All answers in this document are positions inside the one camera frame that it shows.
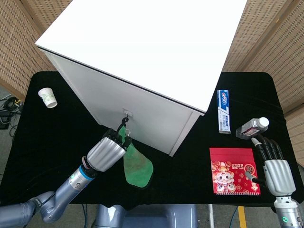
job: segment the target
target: black tablecloth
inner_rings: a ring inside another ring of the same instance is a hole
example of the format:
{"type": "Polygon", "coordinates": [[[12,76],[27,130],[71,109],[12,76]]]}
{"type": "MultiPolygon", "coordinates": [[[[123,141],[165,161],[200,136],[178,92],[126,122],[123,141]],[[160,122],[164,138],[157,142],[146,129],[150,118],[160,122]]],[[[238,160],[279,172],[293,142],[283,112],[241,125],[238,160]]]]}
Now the black tablecloth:
{"type": "MultiPolygon", "coordinates": [[[[216,93],[209,109],[170,157],[140,142],[135,147],[154,165],[150,185],[141,190],[129,185],[123,160],[100,173],[72,203],[120,204],[131,209],[140,204],[213,203],[271,206],[274,197],[262,189],[260,196],[213,194],[209,147],[252,148],[250,141],[235,137],[235,130],[253,117],[270,120],[264,133],[281,145],[294,176],[293,198],[304,200],[304,187],[290,143],[276,89],[266,73],[222,73],[216,89],[230,95],[231,135],[219,134],[216,93]]],[[[58,72],[36,73],[28,89],[18,130],[0,187],[1,205],[25,202],[43,192],[56,190],[80,165],[81,157],[101,139],[106,127],[96,123],[58,72]],[[51,87],[58,106],[48,109],[38,91],[51,87]]],[[[257,172],[262,165],[255,154],[257,172]]]]}

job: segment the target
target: white cabinet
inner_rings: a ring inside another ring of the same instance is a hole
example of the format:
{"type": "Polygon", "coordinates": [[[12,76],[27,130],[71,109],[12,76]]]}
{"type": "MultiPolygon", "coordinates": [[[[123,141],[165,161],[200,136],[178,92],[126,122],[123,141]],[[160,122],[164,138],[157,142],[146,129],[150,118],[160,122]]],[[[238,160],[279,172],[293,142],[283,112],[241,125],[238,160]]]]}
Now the white cabinet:
{"type": "Polygon", "coordinates": [[[99,124],[116,129],[128,110],[130,136],[173,156],[208,109],[245,3],[73,0],[36,44],[99,124]]]}

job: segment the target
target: bottle cap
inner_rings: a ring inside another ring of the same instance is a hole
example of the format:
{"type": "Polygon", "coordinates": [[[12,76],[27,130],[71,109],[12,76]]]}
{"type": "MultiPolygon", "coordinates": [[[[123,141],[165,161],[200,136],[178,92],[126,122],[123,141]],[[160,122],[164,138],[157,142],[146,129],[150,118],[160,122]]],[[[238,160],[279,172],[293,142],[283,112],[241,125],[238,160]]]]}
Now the bottle cap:
{"type": "Polygon", "coordinates": [[[260,125],[261,127],[267,127],[269,125],[269,120],[265,117],[261,117],[258,120],[258,125],[260,125]]]}

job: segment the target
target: paper cup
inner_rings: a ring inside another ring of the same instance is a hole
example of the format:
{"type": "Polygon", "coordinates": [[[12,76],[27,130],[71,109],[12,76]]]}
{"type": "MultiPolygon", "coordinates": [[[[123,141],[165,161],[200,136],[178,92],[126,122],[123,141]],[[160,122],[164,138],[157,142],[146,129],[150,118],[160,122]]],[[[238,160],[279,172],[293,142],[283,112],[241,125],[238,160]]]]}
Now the paper cup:
{"type": "Polygon", "coordinates": [[[40,89],[38,95],[41,97],[46,107],[54,108],[57,105],[56,98],[51,88],[40,89]]]}

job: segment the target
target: red greeting card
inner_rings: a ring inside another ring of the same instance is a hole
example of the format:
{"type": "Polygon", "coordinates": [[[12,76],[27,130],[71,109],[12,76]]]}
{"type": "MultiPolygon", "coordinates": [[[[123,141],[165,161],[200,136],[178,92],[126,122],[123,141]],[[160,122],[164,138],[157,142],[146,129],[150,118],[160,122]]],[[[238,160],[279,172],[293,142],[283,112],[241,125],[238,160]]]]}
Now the red greeting card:
{"type": "Polygon", "coordinates": [[[210,148],[213,192],[218,195],[259,195],[260,186],[245,175],[257,177],[251,149],[210,148]]]}

